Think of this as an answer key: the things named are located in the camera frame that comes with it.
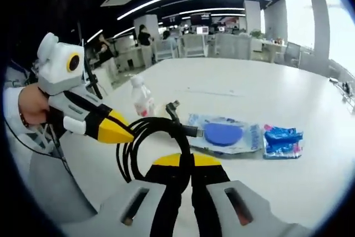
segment computer monitor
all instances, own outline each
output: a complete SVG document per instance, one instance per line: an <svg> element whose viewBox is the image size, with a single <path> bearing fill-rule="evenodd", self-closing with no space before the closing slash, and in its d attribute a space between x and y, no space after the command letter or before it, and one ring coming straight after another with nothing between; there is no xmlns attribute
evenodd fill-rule
<svg viewBox="0 0 355 237"><path fill-rule="evenodd" d="M209 28L208 26L201 26L196 28L196 33L197 34L208 34L209 33Z"/></svg>

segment person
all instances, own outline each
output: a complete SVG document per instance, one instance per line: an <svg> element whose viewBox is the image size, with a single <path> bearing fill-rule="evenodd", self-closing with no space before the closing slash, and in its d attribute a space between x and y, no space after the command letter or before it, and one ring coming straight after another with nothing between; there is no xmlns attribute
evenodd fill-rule
<svg viewBox="0 0 355 237"><path fill-rule="evenodd" d="M141 24L139 26L138 42L141 46L150 46L153 38L150 36L146 26Z"/></svg>
<svg viewBox="0 0 355 237"><path fill-rule="evenodd" d="M6 88L3 91L3 112L7 137L12 157L25 184L28 183L32 151L24 148L17 140L20 134L33 133L34 129L47 120L48 99L37 84L26 87Z"/></svg>
<svg viewBox="0 0 355 237"><path fill-rule="evenodd" d="M111 82L114 82L118 79L118 68L115 62L113 53L110 50L110 43L105 39L103 34L99 36L99 59L102 67L106 70L108 77Z"/></svg>
<svg viewBox="0 0 355 237"><path fill-rule="evenodd" d="M163 32L163 40L169 41L169 43L171 43L171 47L173 48L173 50L175 50L176 47L178 46L175 38L170 35L170 31Z"/></svg>
<svg viewBox="0 0 355 237"><path fill-rule="evenodd" d="M150 46L153 40L146 26L141 24L139 26L138 42L142 47L143 62L146 68L153 64L153 51Z"/></svg>

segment pillar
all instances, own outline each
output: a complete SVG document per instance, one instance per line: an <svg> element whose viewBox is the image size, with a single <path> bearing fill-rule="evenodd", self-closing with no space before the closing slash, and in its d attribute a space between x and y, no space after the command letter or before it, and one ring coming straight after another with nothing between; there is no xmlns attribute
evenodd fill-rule
<svg viewBox="0 0 355 237"><path fill-rule="evenodd" d="M246 32L261 29L260 3L258 1L244 0L246 14Z"/></svg>
<svg viewBox="0 0 355 237"><path fill-rule="evenodd" d="M315 18L315 56L319 59L329 59L330 25L326 0L312 0Z"/></svg>
<svg viewBox="0 0 355 237"><path fill-rule="evenodd" d="M146 26L148 32L152 37L159 38L158 18L155 14L144 15L134 20L133 26L137 37L139 34L139 26L141 24L144 24Z"/></svg>

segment gray plastic housing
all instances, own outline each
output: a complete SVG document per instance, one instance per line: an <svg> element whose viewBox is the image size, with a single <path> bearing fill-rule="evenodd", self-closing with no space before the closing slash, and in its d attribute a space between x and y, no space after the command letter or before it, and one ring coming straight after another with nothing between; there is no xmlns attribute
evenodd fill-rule
<svg viewBox="0 0 355 237"><path fill-rule="evenodd" d="M207 185L207 189L216 206L223 237L305 237L312 233L300 224L285 223L275 217L269 202L238 180ZM252 222L241 225L227 192L238 194Z"/></svg>
<svg viewBox="0 0 355 237"><path fill-rule="evenodd" d="M62 231L67 236L77 237L149 237L154 215L165 188L166 185L163 184L133 180L108 198L96 216L80 223L65 224ZM141 192L148 193L132 224L128 226L122 220Z"/></svg>

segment office chair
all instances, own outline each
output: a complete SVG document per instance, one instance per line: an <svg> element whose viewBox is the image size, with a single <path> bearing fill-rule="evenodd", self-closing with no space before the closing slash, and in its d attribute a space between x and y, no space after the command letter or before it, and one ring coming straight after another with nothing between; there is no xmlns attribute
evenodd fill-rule
<svg viewBox="0 0 355 237"><path fill-rule="evenodd" d="M173 45L167 40L157 40L154 42L155 59L157 62L168 59L176 58Z"/></svg>
<svg viewBox="0 0 355 237"><path fill-rule="evenodd" d="M329 77L329 59L318 58L307 52L302 52L300 56L299 69L313 72L324 77Z"/></svg>
<svg viewBox="0 0 355 237"><path fill-rule="evenodd" d="M250 36L234 36L234 58L236 59L251 59L251 41Z"/></svg>
<svg viewBox="0 0 355 237"><path fill-rule="evenodd" d="M297 68L300 62L300 52L300 45L288 42L285 54L283 56L286 65Z"/></svg>

